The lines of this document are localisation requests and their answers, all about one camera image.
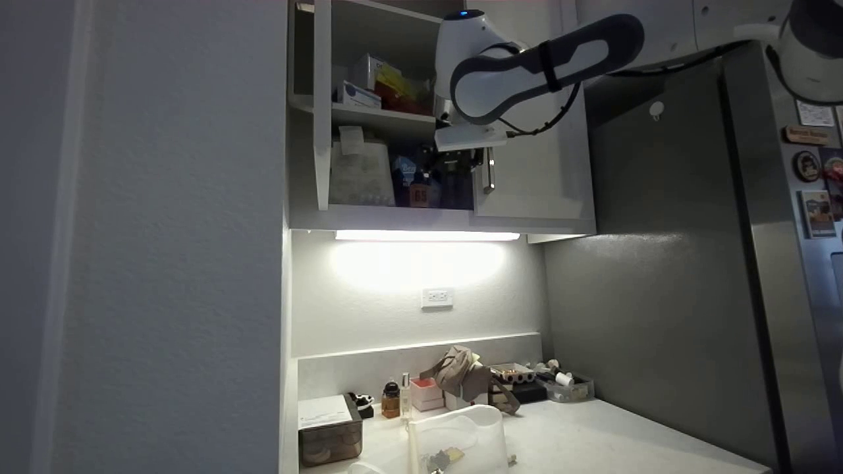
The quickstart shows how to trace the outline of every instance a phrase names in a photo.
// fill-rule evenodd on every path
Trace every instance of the refrigerator door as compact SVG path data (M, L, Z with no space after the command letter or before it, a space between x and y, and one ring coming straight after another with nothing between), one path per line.
M830 121L802 129L805 139L783 139L786 126L836 113L802 110L757 44L724 61L724 94L791 464L793 471L843 471L843 306L832 267L843 252L841 223L822 214L826 180L798 176L793 163L798 152L822 156L811 136L828 144L841 136Z

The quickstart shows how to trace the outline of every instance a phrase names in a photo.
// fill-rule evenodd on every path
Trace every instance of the stainless steel refrigerator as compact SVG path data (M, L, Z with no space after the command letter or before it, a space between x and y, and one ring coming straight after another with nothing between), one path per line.
M843 471L841 125L744 44L587 88L599 234L545 248L550 348L600 397Z

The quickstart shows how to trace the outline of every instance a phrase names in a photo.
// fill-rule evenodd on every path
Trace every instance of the under-cabinet light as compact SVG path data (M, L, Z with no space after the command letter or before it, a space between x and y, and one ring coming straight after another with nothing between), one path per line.
M516 233L380 233L380 229L341 229L336 239L359 243L513 243Z

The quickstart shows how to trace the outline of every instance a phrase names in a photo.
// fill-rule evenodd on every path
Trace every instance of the white cabinet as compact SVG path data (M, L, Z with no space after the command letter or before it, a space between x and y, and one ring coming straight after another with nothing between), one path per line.
M513 229L513 233L594 233L594 198L587 167L587 129L583 97L571 113L541 136L513 139L495 148L492 176L488 163L473 172L466 193L473 209L387 209L330 202L330 167L337 126L359 125L386 143L430 143L436 118L430 113L401 113L341 106L333 90L347 78L363 56L399 65L405 77L436 78L436 44L440 18L462 3L374 3L374 0L313 0L295 14L295 78L289 131L289 223L297 229ZM469 3L482 9L504 34L537 44L574 22L574 9L553 0L531 3ZM560 97L519 106L508 118L532 129L556 117Z

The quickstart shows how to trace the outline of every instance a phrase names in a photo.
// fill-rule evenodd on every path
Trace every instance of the electrical outlet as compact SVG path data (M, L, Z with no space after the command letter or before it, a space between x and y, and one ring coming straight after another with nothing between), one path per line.
M454 287L425 287L421 289L421 310L449 310L455 304Z

